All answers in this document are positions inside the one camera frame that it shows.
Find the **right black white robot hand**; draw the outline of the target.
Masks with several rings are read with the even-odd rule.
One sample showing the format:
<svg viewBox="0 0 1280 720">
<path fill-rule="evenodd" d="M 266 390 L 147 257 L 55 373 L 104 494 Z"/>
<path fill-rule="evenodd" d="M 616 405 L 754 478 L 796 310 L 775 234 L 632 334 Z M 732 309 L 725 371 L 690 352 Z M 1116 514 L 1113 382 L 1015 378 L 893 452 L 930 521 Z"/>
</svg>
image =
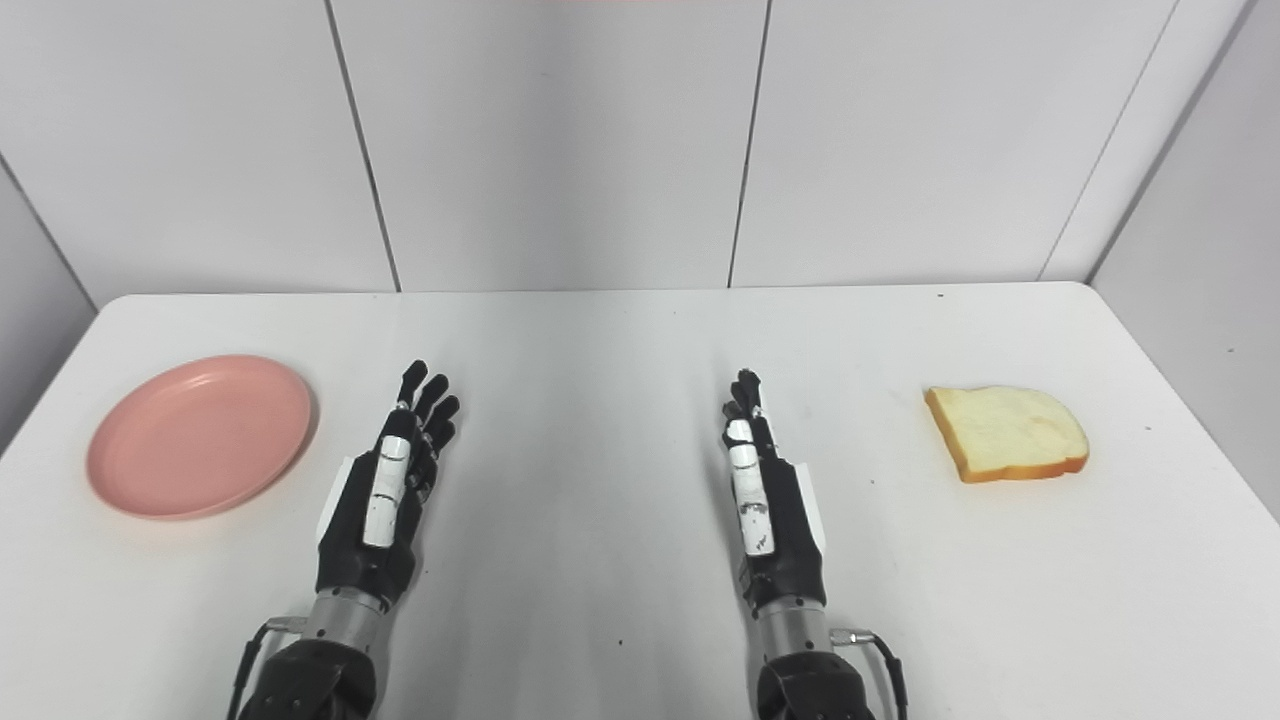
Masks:
<svg viewBox="0 0 1280 720">
<path fill-rule="evenodd" d="M 808 469 L 778 451 L 765 411 L 760 377 L 744 368 L 723 405 L 722 445 L 730 461 L 744 557 L 739 588 L 749 609 L 790 598 L 796 605 L 828 602 L 823 577 L 826 532 Z"/>
</svg>

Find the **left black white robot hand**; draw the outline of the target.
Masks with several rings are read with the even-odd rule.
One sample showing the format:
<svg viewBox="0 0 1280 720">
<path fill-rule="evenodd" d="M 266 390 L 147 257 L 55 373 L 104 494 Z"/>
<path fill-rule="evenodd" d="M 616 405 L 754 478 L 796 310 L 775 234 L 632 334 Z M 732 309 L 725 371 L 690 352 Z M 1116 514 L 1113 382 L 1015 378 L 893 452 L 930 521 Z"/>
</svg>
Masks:
<svg viewBox="0 0 1280 720">
<path fill-rule="evenodd" d="M 371 448 L 342 474 L 317 542 L 317 592 L 358 592 L 387 612 L 410 588 L 422 510 L 456 434 L 460 398 L 449 389 L 448 377 L 421 359 L 402 374 Z"/>
</svg>

